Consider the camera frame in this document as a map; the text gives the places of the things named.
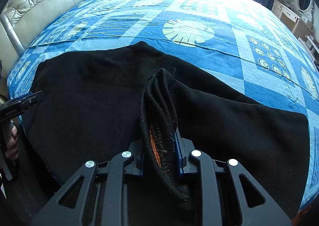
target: black handle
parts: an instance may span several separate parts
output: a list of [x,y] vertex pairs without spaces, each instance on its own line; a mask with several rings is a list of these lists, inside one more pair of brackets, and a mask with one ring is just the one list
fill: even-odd
[[[237,200],[239,203],[241,214],[241,226],[249,225],[280,225],[291,226],[291,220],[284,213],[281,207],[273,200],[273,198],[266,192],[266,190],[257,182],[257,180],[237,161],[230,159],[227,162],[227,169],[232,178],[235,187]],[[245,179],[254,187],[254,189],[261,195],[264,203],[255,207],[249,207],[243,185],[240,177]]]
[[123,226],[124,167],[133,160],[133,154],[129,151],[124,151],[110,161],[103,200],[103,226]]
[[213,160],[198,150],[190,152],[189,160],[198,166],[201,181],[201,226],[222,226],[221,204]]
[[16,163],[5,156],[5,153],[7,151],[6,144],[11,138],[12,128],[13,121],[5,121],[2,123],[2,133],[0,133],[0,164],[8,181],[12,180],[13,178],[16,178],[17,176]]
[[[88,161],[80,167],[34,217],[31,226],[83,226],[85,205],[90,187],[95,182],[96,169],[97,164],[94,161]],[[78,186],[80,191],[75,206],[66,206],[65,197]]]

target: black garment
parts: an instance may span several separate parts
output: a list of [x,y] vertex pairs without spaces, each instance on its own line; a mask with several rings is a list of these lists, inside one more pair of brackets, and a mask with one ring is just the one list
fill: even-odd
[[[212,158],[238,159],[291,218],[298,211],[309,169],[302,114],[265,107],[144,42],[46,60],[31,87],[39,90],[45,100],[23,121],[31,145],[62,182],[87,160],[108,161],[143,138],[163,189],[178,202],[188,200],[162,151],[170,150],[178,125],[182,137]],[[167,166],[159,168],[152,155],[150,126]]]
[[59,189],[59,185],[52,179],[43,162],[30,146],[22,126],[19,123],[14,125],[18,130],[19,139],[18,178],[9,182],[4,174],[2,178],[6,198],[12,209],[19,219],[29,226],[33,216],[49,201],[52,193]]

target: finger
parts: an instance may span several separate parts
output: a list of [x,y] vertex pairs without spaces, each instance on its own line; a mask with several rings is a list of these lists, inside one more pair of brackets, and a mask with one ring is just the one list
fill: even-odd
[[15,138],[17,136],[18,130],[15,126],[13,126],[12,131],[11,131],[11,135],[13,138]]
[[14,156],[10,158],[10,160],[17,160],[18,156],[19,156],[19,153],[17,152]]
[[7,142],[7,149],[12,149],[18,143],[18,137],[11,137]]
[[18,145],[5,152],[5,156],[9,159],[18,152]]

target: tufted headboard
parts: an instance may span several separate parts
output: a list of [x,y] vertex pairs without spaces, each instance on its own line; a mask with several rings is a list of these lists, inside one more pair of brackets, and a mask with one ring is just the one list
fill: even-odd
[[0,94],[7,96],[6,77],[33,40],[60,15],[83,0],[9,0],[0,14]]

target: bed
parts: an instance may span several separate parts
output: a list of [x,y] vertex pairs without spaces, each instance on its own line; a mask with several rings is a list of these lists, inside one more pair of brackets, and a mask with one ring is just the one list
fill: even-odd
[[27,93],[39,63],[69,51],[145,41],[274,108],[308,117],[306,207],[319,192],[319,74],[271,11],[251,0],[84,0],[52,21],[7,76],[9,97]]

